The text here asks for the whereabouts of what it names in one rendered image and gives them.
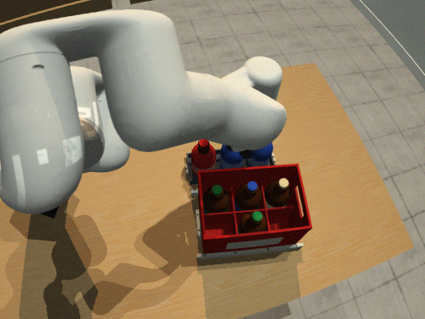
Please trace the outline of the brown bottle with cream cap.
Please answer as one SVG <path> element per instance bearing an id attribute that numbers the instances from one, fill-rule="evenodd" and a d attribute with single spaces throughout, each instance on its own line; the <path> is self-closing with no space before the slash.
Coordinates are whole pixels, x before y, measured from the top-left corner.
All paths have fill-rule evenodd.
<path id="1" fill-rule="evenodd" d="M 271 182 L 264 193 L 266 208 L 285 207 L 291 197 L 288 180 L 285 178 L 279 180 Z"/>

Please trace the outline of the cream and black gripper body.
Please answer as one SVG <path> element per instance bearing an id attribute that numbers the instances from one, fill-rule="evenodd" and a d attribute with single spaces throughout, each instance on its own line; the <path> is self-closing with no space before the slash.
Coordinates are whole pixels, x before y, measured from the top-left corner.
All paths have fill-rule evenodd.
<path id="1" fill-rule="evenodd" d="M 235 147 L 232 147 L 232 146 L 231 146 L 231 149 L 232 149 L 234 152 L 240 152 L 240 151 L 247 150 L 247 149 L 235 148 Z"/>

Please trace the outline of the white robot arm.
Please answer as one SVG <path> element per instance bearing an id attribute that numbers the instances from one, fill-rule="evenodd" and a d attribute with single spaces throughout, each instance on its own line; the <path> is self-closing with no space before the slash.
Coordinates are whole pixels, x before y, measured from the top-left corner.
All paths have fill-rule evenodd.
<path id="1" fill-rule="evenodd" d="M 98 57 L 101 74 L 70 67 L 90 57 Z M 50 211 L 73 195 L 83 173 L 120 169 L 130 148 L 154 152 L 206 139 L 262 149 L 286 123 L 276 102 L 281 82 L 282 69 L 268 57 L 252 57 L 223 78 L 186 71 L 173 22 L 154 11 L 6 30 L 0 198 L 23 214 Z"/>

